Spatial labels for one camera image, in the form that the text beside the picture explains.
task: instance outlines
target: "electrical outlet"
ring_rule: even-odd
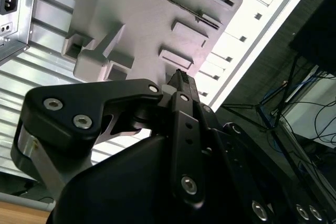
[[[0,0],[0,15],[7,15],[17,11],[18,0]]]
[[[12,22],[6,24],[6,25],[2,25],[0,27],[0,35],[3,35],[3,34],[6,34],[6,33],[9,33],[12,31]]]

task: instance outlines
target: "black metal bracket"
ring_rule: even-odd
[[[243,223],[293,223],[302,221],[296,204],[326,218],[238,125],[222,128],[211,108],[194,100],[193,78],[176,75],[171,94],[148,80],[27,93],[12,158],[48,188],[64,183],[54,189],[51,223],[222,223],[236,222],[237,212]],[[150,137],[86,166],[95,143],[143,128]]]

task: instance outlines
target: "wooden surface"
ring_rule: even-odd
[[[45,224],[49,212],[0,202],[0,224]]]

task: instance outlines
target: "gray molded component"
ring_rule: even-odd
[[[233,6],[223,8],[212,0],[77,0],[70,29],[100,42],[115,23],[125,24],[108,57],[118,62],[112,64],[109,78],[125,77],[122,70],[127,79],[146,78],[163,84],[166,74],[172,76],[181,68],[179,61],[183,59],[192,63],[186,67],[187,73],[195,76],[242,2],[234,0]],[[215,26],[207,20],[200,22],[207,17]],[[175,32],[176,24],[183,32]],[[204,43],[198,42],[200,35]],[[177,62],[163,60],[159,56],[162,49],[175,54]]]
[[[166,49],[161,49],[159,58],[185,72],[188,72],[190,66],[193,64],[192,60],[187,59],[181,55],[177,55]]]
[[[109,79],[113,69],[114,73],[111,74],[111,77],[114,80],[124,80],[127,77],[127,71],[132,68],[132,59],[125,60],[128,57],[118,55],[117,52],[113,52],[111,56],[115,58],[115,61],[109,58],[120,41],[124,28],[125,25],[123,24],[115,24],[112,30],[93,50],[83,47],[78,54],[73,75],[89,82],[104,81]]]

